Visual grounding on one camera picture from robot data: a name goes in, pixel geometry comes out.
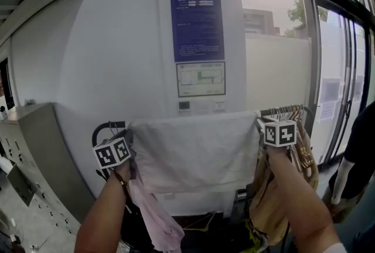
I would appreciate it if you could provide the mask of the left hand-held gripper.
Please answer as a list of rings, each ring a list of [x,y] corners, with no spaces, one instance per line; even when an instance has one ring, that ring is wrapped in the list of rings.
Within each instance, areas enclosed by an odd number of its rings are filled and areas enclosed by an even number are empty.
[[[96,172],[104,180],[108,180],[110,169],[114,169],[129,159],[135,159],[137,153],[133,149],[134,133],[130,129],[123,129],[99,144],[97,135],[97,132],[93,133],[93,153],[100,168]]]

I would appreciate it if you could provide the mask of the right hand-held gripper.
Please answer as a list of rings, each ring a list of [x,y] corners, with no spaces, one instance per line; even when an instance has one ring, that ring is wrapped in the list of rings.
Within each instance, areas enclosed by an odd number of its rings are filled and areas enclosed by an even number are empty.
[[[274,121],[261,117],[256,119],[255,124],[260,134],[260,148],[265,148],[267,145],[280,148],[296,144],[297,126],[295,121]]]

